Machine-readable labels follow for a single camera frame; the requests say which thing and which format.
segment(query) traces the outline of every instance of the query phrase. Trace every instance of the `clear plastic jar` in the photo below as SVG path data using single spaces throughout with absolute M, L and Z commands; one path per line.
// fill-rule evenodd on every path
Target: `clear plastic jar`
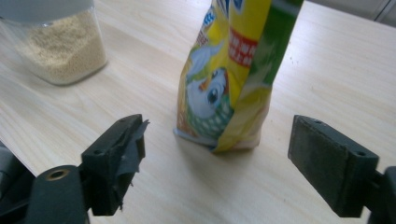
M 67 85 L 106 64 L 92 0 L 4 2 L 0 21 L 7 37 L 38 77 Z

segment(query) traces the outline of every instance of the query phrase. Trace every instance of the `snack bag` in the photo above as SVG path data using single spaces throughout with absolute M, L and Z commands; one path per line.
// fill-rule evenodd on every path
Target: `snack bag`
M 175 133 L 214 152 L 260 142 L 303 0 L 213 0 L 180 77 Z

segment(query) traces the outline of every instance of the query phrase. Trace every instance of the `cartoon chicken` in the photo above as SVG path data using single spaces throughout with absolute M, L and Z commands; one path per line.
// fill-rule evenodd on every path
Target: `cartoon chicken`
M 188 123 L 201 136 L 218 139 L 233 115 L 225 68 L 187 85 Z

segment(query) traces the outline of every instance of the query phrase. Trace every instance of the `jar lid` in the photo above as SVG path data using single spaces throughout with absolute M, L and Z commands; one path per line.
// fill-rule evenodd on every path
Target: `jar lid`
M 0 19 L 37 23 L 56 21 L 93 7 L 93 0 L 0 0 Z

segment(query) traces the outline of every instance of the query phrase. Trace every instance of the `wooden table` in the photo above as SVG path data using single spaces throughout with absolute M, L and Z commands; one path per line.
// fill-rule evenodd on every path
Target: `wooden table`
M 174 136 L 182 66 L 205 1 L 96 1 L 108 65 L 76 85 L 29 74 L 0 34 L 0 140 L 35 174 L 80 164 L 117 119 L 150 120 L 124 210 L 92 223 L 366 223 L 332 212 L 287 157 L 293 115 L 321 119 L 396 164 L 396 30 L 305 2 L 262 141 L 211 154 Z

